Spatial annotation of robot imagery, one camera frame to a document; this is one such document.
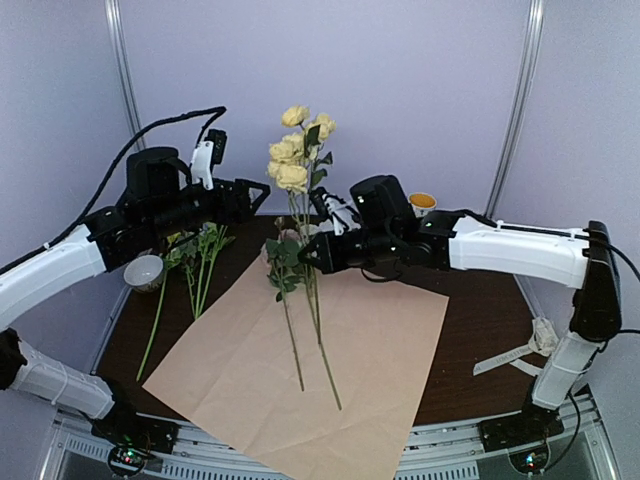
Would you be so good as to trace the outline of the peach flower stem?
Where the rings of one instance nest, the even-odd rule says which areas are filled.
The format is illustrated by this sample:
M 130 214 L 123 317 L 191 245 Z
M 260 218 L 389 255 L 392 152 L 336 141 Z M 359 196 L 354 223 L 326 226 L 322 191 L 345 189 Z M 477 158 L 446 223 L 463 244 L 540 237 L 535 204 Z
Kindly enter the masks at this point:
M 235 240 L 228 227 L 206 223 L 197 241 L 197 266 L 191 275 L 192 313 L 197 320 L 204 311 L 217 259 Z

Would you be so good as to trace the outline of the cream yellow rose stem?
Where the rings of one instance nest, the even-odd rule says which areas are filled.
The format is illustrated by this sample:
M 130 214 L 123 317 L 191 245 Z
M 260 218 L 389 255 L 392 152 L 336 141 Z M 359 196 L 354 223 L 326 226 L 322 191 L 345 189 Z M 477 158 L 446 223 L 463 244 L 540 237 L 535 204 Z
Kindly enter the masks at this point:
M 281 125 L 290 132 L 280 141 L 269 145 L 267 174 L 275 186 L 287 195 L 290 220 L 293 222 L 290 229 L 295 229 L 300 234 L 302 249 L 315 234 L 315 226 L 312 224 L 313 206 L 309 193 L 320 185 L 327 176 L 327 168 L 332 165 L 332 156 L 321 156 L 320 153 L 335 131 L 336 124 L 327 114 L 321 113 L 312 117 L 309 107 L 294 105 L 281 115 Z M 318 276 L 313 267 L 302 263 L 301 266 L 303 283 L 298 288 L 302 288 L 306 295 L 329 385 L 336 407 L 341 409 L 341 398 L 323 344 Z

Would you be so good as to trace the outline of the white patterned mug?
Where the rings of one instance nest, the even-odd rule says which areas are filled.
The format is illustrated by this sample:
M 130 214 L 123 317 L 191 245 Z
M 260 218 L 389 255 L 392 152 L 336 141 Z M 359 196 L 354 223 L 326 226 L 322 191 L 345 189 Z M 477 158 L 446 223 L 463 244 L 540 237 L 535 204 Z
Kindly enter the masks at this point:
M 426 193 L 412 193 L 408 196 L 408 201 L 412 206 L 414 214 L 418 218 L 426 216 L 437 206 L 436 199 L 432 195 Z

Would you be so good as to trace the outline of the green and pink wrapping paper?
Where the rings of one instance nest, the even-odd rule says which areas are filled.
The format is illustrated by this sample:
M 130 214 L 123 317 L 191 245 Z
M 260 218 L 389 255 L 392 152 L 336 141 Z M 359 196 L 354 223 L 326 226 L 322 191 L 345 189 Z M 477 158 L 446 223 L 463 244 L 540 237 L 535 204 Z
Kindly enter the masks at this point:
M 448 300 L 356 270 L 275 299 L 254 261 L 171 348 L 147 392 L 294 479 L 390 479 L 429 376 Z

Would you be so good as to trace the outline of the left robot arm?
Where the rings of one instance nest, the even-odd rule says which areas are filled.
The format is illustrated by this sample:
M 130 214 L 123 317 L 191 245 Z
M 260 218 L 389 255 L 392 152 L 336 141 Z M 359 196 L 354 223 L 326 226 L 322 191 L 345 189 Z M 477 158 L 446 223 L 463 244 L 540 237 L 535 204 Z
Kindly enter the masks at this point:
M 57 362 L 19 338 L 12 323 L 59 292 L 112 272 L 144 252 L 166 251 L 168 237 L 207 223 L 251 219 L 270 194 L 264 183 L 212 175 L 221 148 L 200 142 L 185 164 L 173 147 L 152 147 L 126 160 L 126 189 L 117 204 L 81 219 L 60 240 L 1 275 L 1 387 L 61 404 L 102 421 L 123 444 L 144 433 L 130 401 L 95 375 Z

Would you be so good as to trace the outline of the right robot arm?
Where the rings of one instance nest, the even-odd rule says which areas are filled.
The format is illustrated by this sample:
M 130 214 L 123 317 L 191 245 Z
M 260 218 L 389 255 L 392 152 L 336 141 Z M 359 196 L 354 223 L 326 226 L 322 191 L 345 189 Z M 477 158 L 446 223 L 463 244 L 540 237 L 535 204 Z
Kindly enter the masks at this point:
M 605 224 L 543 229 L 498 222 L 470 210 L 432 210 L 419 217 L 399 180 L 377 175 L 353 185 L 346 202 L 323 187 L 310 193 L 332 223 L 300 251 L 301 263 L 324 274 L 369 269 L 384 261 L 440 271 L 481 270 L 550 281 L 574 290 L 567 333 L 538 374 L 531 405 L 513 419 L 519 440 L 535 440 L 551 413 L 588 370 L 592 358 L 622 327 L 620 252 Z

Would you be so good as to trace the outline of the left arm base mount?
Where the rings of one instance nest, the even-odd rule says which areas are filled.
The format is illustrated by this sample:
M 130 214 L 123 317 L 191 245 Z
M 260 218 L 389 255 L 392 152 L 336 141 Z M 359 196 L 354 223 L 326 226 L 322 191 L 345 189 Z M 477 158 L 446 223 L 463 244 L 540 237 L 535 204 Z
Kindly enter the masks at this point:
M 103 418 L 90 420 L 94 436 L 139 451 L 173 452 L 179 431 L 175 422 L 139 415 L 125 395 L 115 393 L 113 400 L 114 405 Z

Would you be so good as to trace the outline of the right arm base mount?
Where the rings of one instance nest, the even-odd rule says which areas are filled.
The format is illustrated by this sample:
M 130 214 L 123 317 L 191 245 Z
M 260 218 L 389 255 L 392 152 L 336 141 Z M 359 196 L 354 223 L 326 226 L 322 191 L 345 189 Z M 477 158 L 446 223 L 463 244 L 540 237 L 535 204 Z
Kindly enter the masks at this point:
M 485 452 L 541 442 L 564 432 L 558 409 L 549 410 L 533 404 L 533 387 L 534 383 L 531 383 L 520 412 L 483 420 L 478 424 Z

